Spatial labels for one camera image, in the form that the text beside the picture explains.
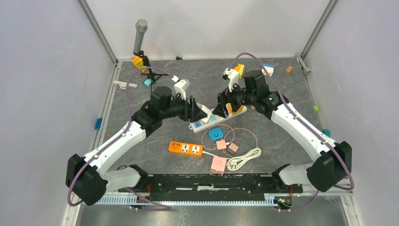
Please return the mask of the white multicolour power strip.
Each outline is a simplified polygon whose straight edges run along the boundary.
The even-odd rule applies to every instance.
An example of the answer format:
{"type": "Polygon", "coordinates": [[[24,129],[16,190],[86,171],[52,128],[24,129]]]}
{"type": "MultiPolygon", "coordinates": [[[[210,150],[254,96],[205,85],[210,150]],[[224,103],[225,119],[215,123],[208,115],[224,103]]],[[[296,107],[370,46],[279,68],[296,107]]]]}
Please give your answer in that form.
{"type": "Polygon", "coordinates": [[[227,118],[223,118],[223,117],[220,117],[220,116],[218,116],[218,115],[212,114],[212,115],[209,117],[209,120],[208,120],[207,122],[203,122],[203,121],[201,121],[201,120],[200,120],[200,121],[195,121],[195,122],[189,122],[188,128],[189,128],[192,132],[198,133],[198,132],[200,132],[200,131],[207,130],[208,128],[210,128],[210,127],[212,127],[212,126],[215,126],[215,125],[217,125],[217,124],[220,124],[220,123],[222,123],[222,122],[224,122],[224,121],[226,121],[226,120],[229,120],[229,119],[232,119],[232,118],[234,118],[234,117],[236,117],[236,116],[239,116],[239,115],[245,113],[246,111],[247,111],[247,107],[242,106],[242,107],[238,110],[238,112],[231,113],[231,112],[229,111],[229,116],[228,116],[227,118]]]}

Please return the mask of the large pink cube adapter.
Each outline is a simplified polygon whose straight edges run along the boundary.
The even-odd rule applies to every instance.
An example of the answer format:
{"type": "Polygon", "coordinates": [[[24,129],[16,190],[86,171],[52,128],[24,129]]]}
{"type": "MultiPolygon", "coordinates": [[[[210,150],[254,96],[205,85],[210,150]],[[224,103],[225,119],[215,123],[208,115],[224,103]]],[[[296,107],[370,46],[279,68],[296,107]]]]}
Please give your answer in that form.
{"type": "Polygon", "coordinates": [[[211,164],[211,172],[223,175],[226,168],[227,158],[214,156],[211,164]]]}

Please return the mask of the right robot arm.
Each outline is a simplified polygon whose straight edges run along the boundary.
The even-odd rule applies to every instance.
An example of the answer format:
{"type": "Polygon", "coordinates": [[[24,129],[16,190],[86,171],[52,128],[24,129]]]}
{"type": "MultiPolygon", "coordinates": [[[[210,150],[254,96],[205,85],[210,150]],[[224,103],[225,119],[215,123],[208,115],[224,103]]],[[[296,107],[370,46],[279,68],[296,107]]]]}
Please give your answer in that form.
{"type": "Polygon", "coordinates": [[[269,90],[266,78],[261,70],[249,71],[242,88],[238,85],[239,73],[226,69],[223,79],[229,84],[218,94],[218,104],[212,113],[227,118],[230,112],[227,105],[231,105],[231,113],[243,106],[253,106],[258,113],[283,128],[307,152],[312,163],[288,164],[276,170],[278,175],[271,180],[275,191],[284,192],[294,184],[311,184],[320,192],[332,187],[353,190],[352,147],[346,141],[336,142],[308,122],[281,91],[269,90]]]}

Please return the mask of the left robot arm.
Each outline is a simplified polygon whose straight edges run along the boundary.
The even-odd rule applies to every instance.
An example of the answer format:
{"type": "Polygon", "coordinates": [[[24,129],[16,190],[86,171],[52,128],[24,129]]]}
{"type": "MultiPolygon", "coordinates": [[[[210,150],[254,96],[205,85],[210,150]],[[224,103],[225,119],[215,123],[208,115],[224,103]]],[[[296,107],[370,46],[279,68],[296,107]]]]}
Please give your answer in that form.
{"type": "Polygon", "coordinates": [[[74,154],[67,163],[67,202],[77,206],[97,203],[105,193],[124,188],[144,191],[148,179],[132,167],[109,171],[109,168],[129,149],[144,141],[162,126],[165,119],[179,117],[183,121],[196,122],[208,119],[211,111],[198,104],[193,96],[185,99],[182,93],[172,95],[165,86],[157,87],[150,100],[131,115],[122,129],[93,151],[79,156],[74,154]]]}

